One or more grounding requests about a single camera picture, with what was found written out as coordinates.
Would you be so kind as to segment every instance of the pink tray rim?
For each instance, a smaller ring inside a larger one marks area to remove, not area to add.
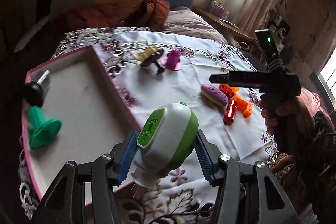
[[[57,61],[59,59],[62,59],[64,57],[67,57],[69,55],[72,55],[72,54],[75,54],[77,52],[81,52],[81,51],[87,51],[87,50],[94,50],[94,48],[91,46],[91,45],[88,45],[88,46],[84,46],[82,48],[79,48],[79,49],[76,49],[76,50],[73,50],[71,52],[67,52],[65,54],[62,54],[62,55],[59,55],[58,57],[55,57],[53,59],[50,59],[44,63],[42,63],[41,65],[38,65],[37,67],[29,70],[26,74],[26,78],[25,78],[25,83],[28,83],[29,82],[29,79],[30,79],[30,74],[33,73],[34,71],[36,70],[39,70],[40,68],[54,62],[54,61]],[[123,94],[120,92],[119,89],[116,88],[116,91],[118,92],[119,96],[123,99],[123,101],[125,102],[125,97],[123,96]],[[28,171],[29,171],[29,175],[30,175],[30,179],[31,179],[31,183],[34,187],[34,190],[37,194],[37,197],[39,200],[42,199],[43,195],[37,185],[37,182],[36,182],[36,179],[35,179],[35,176],[34,176],[34,173],[33,173],[33,169],[32,169],[32,165],[31,165],[31,160],[30,160],[30,154],[29,154],[29,141],[28,141],[28,134],[27,134],[27,130],[26,130],[26,119],[25,119],[25,106],[26,106],[26,102],[23,100],[22,101],[22,111],[21,111],[21,130],[22,130],[22,142],[23,142],[23,148],[24,148],[24,151],[25,151],[25,159],[26,159],[26,164],[27,164],[27,167],[28,167]],[[130,114],[132,115],[133,119],[135,120],[135,122],[137,123],[138,127],[141,128],[141,126],[139,125],[137,119],[134,117],[134,115],[132,114],[132,112],[130,112]],[[133,183],[132,181],[127,183],[126,185],[124,185],[123,187],[120,187],[118,188],[115,192],[118,192],[120,190],[122,190],[123,188],[127,187],[129,184]]]

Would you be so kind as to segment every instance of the metal screw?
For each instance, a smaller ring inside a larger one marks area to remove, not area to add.
[[[228,161],[230,159],[230,156],[228,154],[221,154],[220,159],[224,161]]]
[[[104,155],[102,156],[102,159],[103,159],[103,160],[110,160],[110,159],[112,159],[112,156],[111,156],[110,154],[104,154]]]
[[[67,167],[74,167],[75,166],[75,162],[73,160],[70,160],[66,163]]]
[[[39,85],[41,85],[41,83],[44,81],[44,79],[48,76],[49,73],[50,73],[50,71],[49,71],[49,70],[46,70],[46,71],[42,74],[42,76],[40,77],[40,79],[37,81],[37,83],[38,83]]]
[[[266,164],[263,161],[257,161],[257,167],[259,167],[259,168],[265,168]]]

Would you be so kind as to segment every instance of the person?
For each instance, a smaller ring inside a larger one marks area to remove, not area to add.
[[[314,117],[297,98],[287,100],[275,112],[267,109],[263,101],[261,115],[268,134],[293,134],[278,132],[279,117],[296,115],[296,155],[277,152],[270,169],[279,180],[296,212],[300,215],[311,203],[320,224],[335,223],[336,219],[336,134],[327,117],[318,111]]]

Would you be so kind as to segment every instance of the green toy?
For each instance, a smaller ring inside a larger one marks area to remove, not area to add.
[[[185,103],[172,103],[154,110],[137,141],[134,182],[154,189],[159,177],[181,166],[194,149],[198,130],[196,115]]]
[[[46,121],[43,110],[38,106],[32,106],[27,116],[34,130],[29,138],[30,149],[37,150],[52,143],[61,129],[61,121],[58,119]]]

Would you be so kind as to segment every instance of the pillow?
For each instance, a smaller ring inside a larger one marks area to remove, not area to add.
[[[214,27],[184,6],[171,9],[163,25],[162,32],[211,39],[227,44],[226,39]]]

